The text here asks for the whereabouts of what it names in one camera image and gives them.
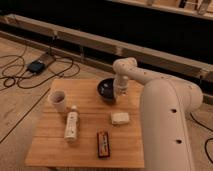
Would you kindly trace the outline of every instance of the white mug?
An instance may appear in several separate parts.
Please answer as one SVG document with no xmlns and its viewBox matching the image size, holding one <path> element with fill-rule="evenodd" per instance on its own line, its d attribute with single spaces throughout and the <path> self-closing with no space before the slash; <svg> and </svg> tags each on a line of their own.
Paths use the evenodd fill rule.
<svg viewBox="0 0 213 171">
<path fill-rule="evenodd" d="M 66 95 L 64 91 L 56 90 L 48 96 L 48 101 L 56 108 L 59 113 L 66 113 Z"/>
</svg>

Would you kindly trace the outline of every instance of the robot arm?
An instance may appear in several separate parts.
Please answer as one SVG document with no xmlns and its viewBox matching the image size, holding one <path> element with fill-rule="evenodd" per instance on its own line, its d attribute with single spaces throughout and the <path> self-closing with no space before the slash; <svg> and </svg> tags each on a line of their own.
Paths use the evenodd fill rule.
<svg viewBox="0 0 213 171">
<path fill-rule="evenodd" d="M 144 159 L 147 171 L 194 171 L 185 114 L 203 100 L 189 81 L 137 68 L 134 58 L 116 60 L 114 93 L 122 94 L 128 79 L 145 85 L 140 99 Z"/>
</svg>

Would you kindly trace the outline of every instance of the white bottle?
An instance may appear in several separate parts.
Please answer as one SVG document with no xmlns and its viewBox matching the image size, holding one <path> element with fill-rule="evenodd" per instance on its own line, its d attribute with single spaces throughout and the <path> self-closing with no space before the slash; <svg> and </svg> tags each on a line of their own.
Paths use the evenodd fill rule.
<svg viewBox="0 0 213 171">
<path fill-rule="evenodd" d="M 67 125 L 65 129 L 64 138 L 68 141 L 77 140 L 77 123 L 78 123 L 78 110 L 76 106 L 71 107 L 71 112 L 67 115 Z"/>
</svg>

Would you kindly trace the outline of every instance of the dark bowl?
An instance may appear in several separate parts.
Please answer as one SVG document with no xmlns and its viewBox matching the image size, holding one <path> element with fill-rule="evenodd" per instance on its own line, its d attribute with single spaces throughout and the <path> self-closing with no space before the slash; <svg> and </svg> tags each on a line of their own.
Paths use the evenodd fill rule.
<svg viewBox="0 0 213 171">
<path fill-rule="evenodd" d="M 102 80 L 97 87 L 98 93 L 101 95 L 106 102 L 115 102 L 114 91 L 113 91 L 114 78 L 107 78 Z"/>
</svg>

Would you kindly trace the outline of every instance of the white block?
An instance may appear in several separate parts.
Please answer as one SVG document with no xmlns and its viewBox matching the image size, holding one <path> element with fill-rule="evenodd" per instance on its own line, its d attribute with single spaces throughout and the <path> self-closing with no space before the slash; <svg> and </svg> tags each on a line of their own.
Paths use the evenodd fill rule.
<svg viewBox="0 0 213 171">
<path fill-rule="evenodd" d="M 111 121 L 113 125 L 127 124 L 130 121 L 129 113 L 126 113 L 126 112 L 112 113 Z"/>
</svg>

